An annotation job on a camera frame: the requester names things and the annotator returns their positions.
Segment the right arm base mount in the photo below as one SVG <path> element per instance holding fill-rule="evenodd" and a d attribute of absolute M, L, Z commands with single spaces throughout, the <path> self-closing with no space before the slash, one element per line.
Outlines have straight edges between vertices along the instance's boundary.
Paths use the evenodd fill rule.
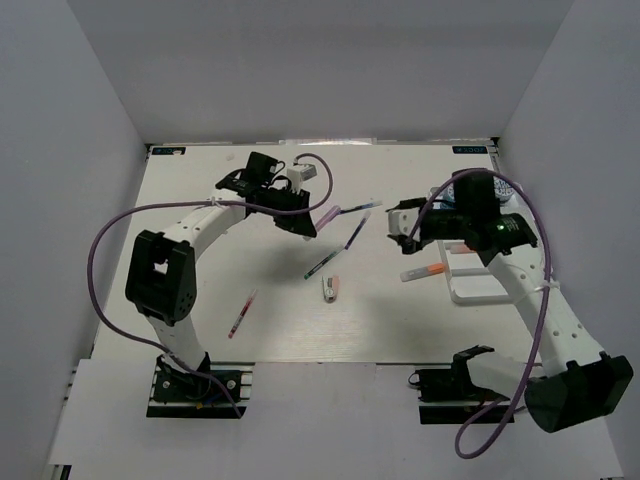
<path fill-rule="evenodd" d="M 421 425 L 461 426 L 485 406 L 500 403 L 477 420 L 478 424 L 498 424 L 506 413 L 508 399 L 491 390 L 461 386 L 449 365 L 418 368 L 409 375 L 408 386 L 418 393 Z"/>

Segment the orange cap highlighter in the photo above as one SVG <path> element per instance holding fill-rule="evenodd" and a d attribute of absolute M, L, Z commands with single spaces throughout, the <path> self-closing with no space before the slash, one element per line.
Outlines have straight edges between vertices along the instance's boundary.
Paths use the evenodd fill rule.
<path fill-rule="evenodd" d="M 464 243 L 460 243 L 460 244 L 452 244 L 449 247 L 449 251 L 452 254 L 471 254 L 474 253 L 475 250 L 466 246 Z"/>

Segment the pink highlighter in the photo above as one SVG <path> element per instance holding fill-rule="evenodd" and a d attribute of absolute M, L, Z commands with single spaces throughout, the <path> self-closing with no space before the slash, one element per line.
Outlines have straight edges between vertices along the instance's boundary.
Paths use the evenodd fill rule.
<path fill-rule="evenodd" d="M 316 222 L 315 229 L 317 231 L 322 230 L 328 223 L 330 223 L 340 213 L 341 213 L 341 208 L 338 205 L 334 205 Z"/>

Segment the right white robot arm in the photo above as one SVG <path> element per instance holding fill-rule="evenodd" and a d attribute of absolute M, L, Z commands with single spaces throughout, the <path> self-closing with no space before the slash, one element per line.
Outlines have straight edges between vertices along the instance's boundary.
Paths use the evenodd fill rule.
<path fill-rule="evenodd" d="M 612 357 L 584 328 L 552 277 L 548 238 L 539 219 L 502 207 L 494 175 L 461 170 L 448 181 L 451 207 L 438 195 L 400 201 L 388 214 L 389 238 L 405 255 L 435 241 L 461 241 L 499 282 L 532 336 L 524 364 L 475 346 L 456 353 L 453 390 L 472 399 L 490 390 L 523 406 L 543 431 L 611 414 L 633 377 L 624 356 Z"/>

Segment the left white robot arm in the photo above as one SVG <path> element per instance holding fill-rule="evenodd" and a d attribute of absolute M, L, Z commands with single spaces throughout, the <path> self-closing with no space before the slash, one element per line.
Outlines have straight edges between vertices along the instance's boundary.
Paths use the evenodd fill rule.
<path fill-rule="evenodd" d="M 303 188 L 317 175 L 316 166 L 295 159 L 281 173 L 279 165 L 271 156 L 251 153 L 245 167 L 215 184 L 205 205 L 162 231 L 142 231 L 134 241 L 125 296 L 153 327 L 164 348 L 162 361 L 179 371 L 176 384 L 188 398 L 205 396 L 212 378 L 208 354 L 191 319 L 199 257 L 253 213 L 272 217 L 286 232 L 317 236 L 310 192 Z"/>

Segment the orange white highlighter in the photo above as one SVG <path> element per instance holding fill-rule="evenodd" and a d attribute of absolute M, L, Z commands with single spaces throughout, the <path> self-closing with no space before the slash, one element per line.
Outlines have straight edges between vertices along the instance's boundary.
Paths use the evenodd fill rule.
<path fill-rule="evenodd" d="M 442 274 L 446 271 L 446 267 L 443 263 L 434 263 L 424 267 L 415 268 L 412 270 L 404 271 L 400 274 L 400 280 L 402 282 L 411 282 L 435 275 Z"/>

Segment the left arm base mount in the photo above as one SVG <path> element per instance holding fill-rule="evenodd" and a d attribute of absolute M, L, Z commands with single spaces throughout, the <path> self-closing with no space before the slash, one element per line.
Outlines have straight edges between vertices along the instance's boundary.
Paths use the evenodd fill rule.
<path fill-rule="evenodd" d="M 156 359 L 146 417 L 165 419 L 240 419 L 249 404 L 254 365 L 211 362 L 208 373 L 219 380 L 236 405 L 210 380 L 174 369 Z"/>

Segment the blue ink jar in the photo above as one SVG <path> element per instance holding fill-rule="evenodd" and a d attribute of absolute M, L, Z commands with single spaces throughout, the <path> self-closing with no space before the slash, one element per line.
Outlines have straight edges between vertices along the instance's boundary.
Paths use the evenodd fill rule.
<path fill-rule="evenodd" d="M 438 199 L 440 199 L 443 203 L 445 203 L 445 208 L 454 206 L 455 205 L 454 184 L 453 183 L 449 184 L 447 188 L 443 190 L 441 194 L 438 196 Z"/>
<path fill-rule="evenodd" d="M 515 190 L 505 180 L 500 177 L 493 177 L 494 194 L 501 204 L 506 204 L 513 197 Z"/>

